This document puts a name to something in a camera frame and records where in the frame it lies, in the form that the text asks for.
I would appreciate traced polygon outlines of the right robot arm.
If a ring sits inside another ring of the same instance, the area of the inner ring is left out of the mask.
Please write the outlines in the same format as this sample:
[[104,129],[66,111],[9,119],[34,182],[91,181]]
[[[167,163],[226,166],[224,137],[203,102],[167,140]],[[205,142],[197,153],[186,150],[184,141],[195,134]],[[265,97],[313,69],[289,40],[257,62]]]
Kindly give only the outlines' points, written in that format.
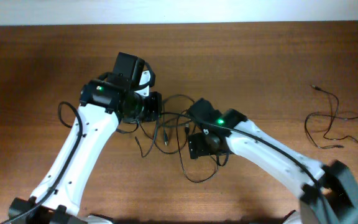
[[285,223],[358,223],[358,183],[341,161],[329,165],[300,154],[263,132],[246,115],[213,108],[203,98],[186,115],[200,129],[189,136],[192,159],[201,156],[241,156],[284,185],[300,209]]

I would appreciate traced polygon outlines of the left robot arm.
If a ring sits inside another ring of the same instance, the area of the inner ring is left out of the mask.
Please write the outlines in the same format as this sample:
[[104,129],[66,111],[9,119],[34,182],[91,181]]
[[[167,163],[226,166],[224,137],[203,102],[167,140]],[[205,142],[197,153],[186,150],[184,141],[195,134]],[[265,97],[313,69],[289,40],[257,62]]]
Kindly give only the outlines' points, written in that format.
[[104,215],[78,216],[86,183],[98,157],[120,123],[159,122],[162,97],[151,92],[155,73],[142,58],[119,53],[113,70],[85,84],[80,105],[68,102],[75,120],[47,175],[27,200],[15,198],[7,223],[113,223]]

